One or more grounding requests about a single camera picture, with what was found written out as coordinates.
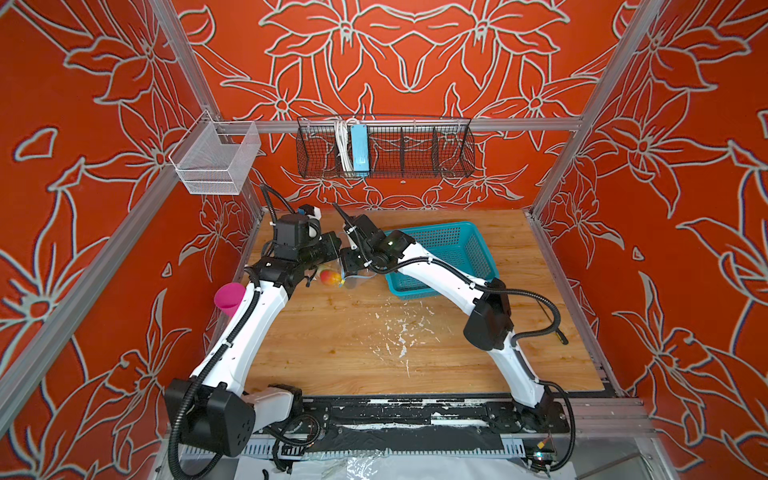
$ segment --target teal plastic basket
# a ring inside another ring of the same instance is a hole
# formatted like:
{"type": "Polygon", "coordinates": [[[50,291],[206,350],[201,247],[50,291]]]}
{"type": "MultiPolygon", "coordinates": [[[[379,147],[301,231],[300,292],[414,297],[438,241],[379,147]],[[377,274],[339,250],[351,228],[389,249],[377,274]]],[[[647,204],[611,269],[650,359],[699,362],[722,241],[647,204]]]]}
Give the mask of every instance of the teal plastic basket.
{"type": "MultiPolygon", "coordinates": [[[[498,269],[491,251],[488,250],[480,231],[472,222],[441,223],[400,230],[413,237],[432,255],[450,263],[462,272],[486,280],[498,277],[498,269]]],[[[389,285],[389,291],[403,301],[438,295],[424,283],[402,273],[390,273],[386,276],[386,282],[389,285]]]]}

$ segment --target white mesh basket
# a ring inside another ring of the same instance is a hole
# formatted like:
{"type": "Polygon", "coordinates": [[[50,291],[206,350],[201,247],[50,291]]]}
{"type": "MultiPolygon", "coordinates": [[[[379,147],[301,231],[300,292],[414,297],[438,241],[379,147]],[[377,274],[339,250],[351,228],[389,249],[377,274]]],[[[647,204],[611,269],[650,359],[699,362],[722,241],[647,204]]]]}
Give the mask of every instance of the white mesh basket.
{"type": "Polygon", "coordinates": [[[170,161],[191,194],[237,195],[243,188],[253,160],[261,148],[256,124],[251,124],[243,141],[225,143],[229,137],[216,130],[207,114],[187,132],[170,161]]]}

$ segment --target blue power strip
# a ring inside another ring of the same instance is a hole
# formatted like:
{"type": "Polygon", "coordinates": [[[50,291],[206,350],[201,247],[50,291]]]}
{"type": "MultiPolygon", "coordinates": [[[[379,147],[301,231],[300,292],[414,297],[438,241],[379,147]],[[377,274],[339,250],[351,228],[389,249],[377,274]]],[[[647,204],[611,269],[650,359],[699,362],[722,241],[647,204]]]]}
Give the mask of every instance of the blue power strip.
{"type": "Polygon", "coordinates": [[[368,161],[368,126],[362,124],[352,125],[349,128],[352,136],[352,162],[355,168],[356,177],[368,177],[371,170],[368,161]]]}

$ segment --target wooden table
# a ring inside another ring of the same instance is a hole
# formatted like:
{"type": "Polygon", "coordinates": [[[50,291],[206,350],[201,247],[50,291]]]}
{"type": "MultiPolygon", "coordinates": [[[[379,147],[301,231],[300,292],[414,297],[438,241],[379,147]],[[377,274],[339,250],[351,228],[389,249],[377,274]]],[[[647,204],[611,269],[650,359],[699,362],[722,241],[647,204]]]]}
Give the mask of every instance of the wooden table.
{"type": "MultiPolygon", "coordinates": [[[[562,313],[567,346],[554,334],[520,341],[535,372],[566,390],[603,389],[522,211],[366,214],[383,230],[473,222],[507,286],[540,293],[562,313]]],[[[250,263],[259,259],[262,245],[272,237],[267,219],[250,263]]],[[[332,210],[323,211],[322,225],[326,231],[342,231],[341,218],[332,210]]],[[[534,300],[511,296],[510,304],[517,332],[541,329],[550,322],[534,300]]],[[[509,392],[491,357],[464,338],[466,321],[467,316],[442,296],[401,302],[389,292],[384,276],[352,290],[319,281],[310,288],[299,286],[267,333],[246,390],[279,382],[300,387],[306,395],[509,392]]]]}

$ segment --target red wall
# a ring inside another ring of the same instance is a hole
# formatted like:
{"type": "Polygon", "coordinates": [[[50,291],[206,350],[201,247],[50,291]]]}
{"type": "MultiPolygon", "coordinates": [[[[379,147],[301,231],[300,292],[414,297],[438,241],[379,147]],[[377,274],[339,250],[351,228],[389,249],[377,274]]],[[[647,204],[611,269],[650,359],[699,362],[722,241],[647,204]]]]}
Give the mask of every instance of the red wall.
{"type": "MultiPolygon", "coordinates": [[[[395,113],[579,115],[637,2],[175,0],[228,119],[395,113]]],[[[264,179],[294,199],[367,208],[524,207],[564,132],[477,137],[456,180],[303,180],[291,136],[263,136],[264,179]]]]}
{"type": "MultiPolygon", "coordinates": [[[[149,4],[0,7],[0,374],[200,114],[149,4]]],[[[0,439],[4,478],[147,476],[253,225],[176,186],[0,439]]]]}
{"type": "Polygon", "coordinates": [[[766,25],[668,2],[543,218],[683,478],[768,475],[766,25]]]}

